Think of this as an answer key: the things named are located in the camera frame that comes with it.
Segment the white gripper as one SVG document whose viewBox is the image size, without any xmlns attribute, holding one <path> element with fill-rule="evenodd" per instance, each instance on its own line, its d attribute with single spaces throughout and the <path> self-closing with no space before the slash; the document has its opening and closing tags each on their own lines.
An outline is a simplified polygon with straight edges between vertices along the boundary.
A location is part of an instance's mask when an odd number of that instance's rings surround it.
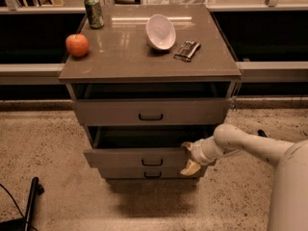
<svg viewBox="0 0 308 231">
<path fill-rule="evenodd" d="M 193 158 L 193 160 L 189 159 L 185 168 L 180 171 L 182 175 L 191 176 L 201 169 L 201 165 L 209 165 L 216 158 L 215 143 L 213 139 L 201 139 L 194 143 L 185 141 L 181 146 L 191 151 Z"/>
</svg>

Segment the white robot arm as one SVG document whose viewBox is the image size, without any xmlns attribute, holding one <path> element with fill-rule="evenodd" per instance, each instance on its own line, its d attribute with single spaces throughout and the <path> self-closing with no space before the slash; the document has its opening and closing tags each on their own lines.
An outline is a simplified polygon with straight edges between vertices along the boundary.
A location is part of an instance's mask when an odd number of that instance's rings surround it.
<svg viewBox="0 0 308 231">
<path fill-rule="evenodd" d="M 238 151 L 275 168 L 268 231 L 308 231 L 308 141 L 289 142 L 249 135 L 223 123 L 207 139 L 183 144 L 191 157 L 181 173 L 190 176 Z"/>
</svg>

